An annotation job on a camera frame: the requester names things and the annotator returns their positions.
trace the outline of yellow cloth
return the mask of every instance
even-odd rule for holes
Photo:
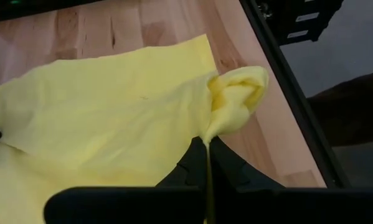
[[[43,223],[74,186],[154,186],[191,139],[241,127],[262,67],[218,77],[205,35],[171,47],[59,60],[0,86],[0,223]]]

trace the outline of wood grain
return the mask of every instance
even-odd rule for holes
[[[238,132],[221,136],[286,186],[325,187],[265,54],[236,0],[106,0],[0,22],[0,83],[57,59],[113,55],[207,34],[220,73],[270,71],[268,93]]]

